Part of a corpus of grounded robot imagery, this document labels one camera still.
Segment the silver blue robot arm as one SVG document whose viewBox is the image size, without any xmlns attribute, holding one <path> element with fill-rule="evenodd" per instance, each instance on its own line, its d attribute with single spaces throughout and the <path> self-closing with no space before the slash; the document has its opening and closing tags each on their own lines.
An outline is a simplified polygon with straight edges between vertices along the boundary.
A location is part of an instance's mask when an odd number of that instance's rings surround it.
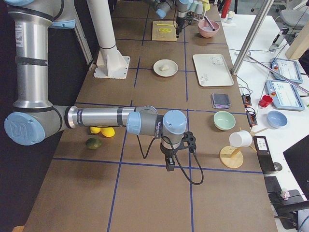
<svg viewBox="0 0 309 232">
<path fill-rule="evenodd" d="M 78 108 L 48 100 L 48 29 L 75 27 L 74 1 L 9 0 L 7 6 L 15 22 L 18 98 L 4 128 L 14 142 L 34 145 L 78 126 L 124 126 L 129 133 L 160 139 L 166 168 L 174 170 L 179 163 L 176 153 L 189 138 L 184 113 L 160 115 L 152 106 Z"/>
<path fill-rule="evenodd" d="M 176 38 L 179 37 L 182 30 L 185 28 L 185 21 L 188 20 L 188 0 L 144 0 L 143 2 L 150 5 L 157 16 L 163 19 L 167 13 L 172 9 L 175 8 L 175 15 L 176 15 Z"/>
</svg>

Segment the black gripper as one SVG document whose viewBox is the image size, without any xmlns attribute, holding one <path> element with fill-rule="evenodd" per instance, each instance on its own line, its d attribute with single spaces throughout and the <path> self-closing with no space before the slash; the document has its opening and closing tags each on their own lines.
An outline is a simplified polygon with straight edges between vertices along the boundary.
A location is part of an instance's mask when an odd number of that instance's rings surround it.
<svg viewBox="0 0 309 232">
<path fill-rule="evenodd" d="M 161 152 L 165 155 L 166 170 L 168 172 L 174 171 L 175 169 L 175 161 L 172 147 L 175 150 L 176 148 L 179 147 L 180 144 L 181 144 L 180 141 L 177 143 L 172 143 L 172 141 L 168 137 L 166 136 L 161 137 L 160 149 Z"/>
<path fill-rule="evenodd" d="M 186 11 L 177 11 L 177 17 L 176 17 L 176 24 L 177 24 L 176 37 L 177 38 L 179 38 L 181 29 L 184 27 L 185 18 L 186 18 Z"/>
</svg>

